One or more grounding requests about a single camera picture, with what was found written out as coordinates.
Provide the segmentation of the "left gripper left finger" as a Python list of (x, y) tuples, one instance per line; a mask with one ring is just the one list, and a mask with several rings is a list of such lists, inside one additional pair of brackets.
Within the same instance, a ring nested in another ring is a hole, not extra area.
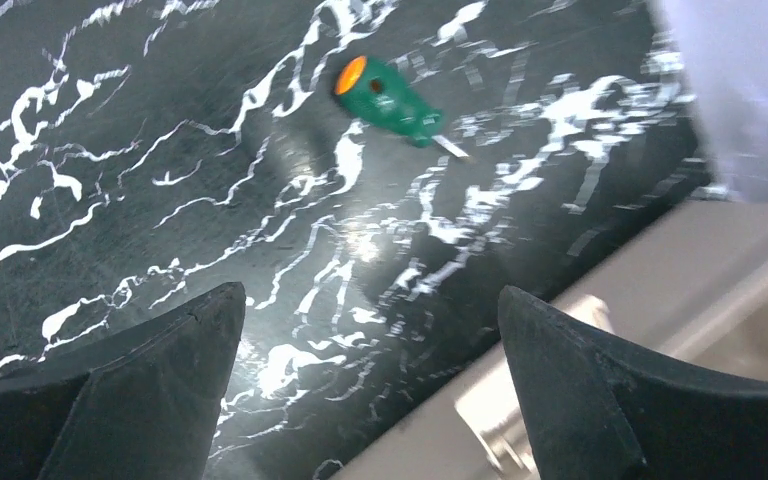
[(198, 479), (245, 319), (222, 284), (0, 377), (0, 479)]

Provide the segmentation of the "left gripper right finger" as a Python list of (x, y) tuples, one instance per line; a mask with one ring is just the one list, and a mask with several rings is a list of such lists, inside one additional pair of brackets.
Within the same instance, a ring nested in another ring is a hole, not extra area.
[(498, 322), (544, 479), (768, 479), (768, 382), (686, 363), (514, 286)]

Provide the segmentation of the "black marbled mat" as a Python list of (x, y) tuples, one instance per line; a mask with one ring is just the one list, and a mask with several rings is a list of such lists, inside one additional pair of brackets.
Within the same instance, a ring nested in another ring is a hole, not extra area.
[[(368, 55), (471, 157), (348, 113)], [(209, 479), (325, 479), (709, 182), (642, 1), (0, 1), (0, 374), (238, 281)]]

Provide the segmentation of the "green handled screwdriver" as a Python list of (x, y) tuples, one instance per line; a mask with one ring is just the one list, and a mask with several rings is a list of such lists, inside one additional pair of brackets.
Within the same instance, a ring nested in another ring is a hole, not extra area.
[(334, 84), (338, 103), (351, 115), (424, 148), (435, 144), (464, 161), (471, 159), (451, 141), (441, 109), (428, 103), (393, 66), (368, 55), (350, 60)]

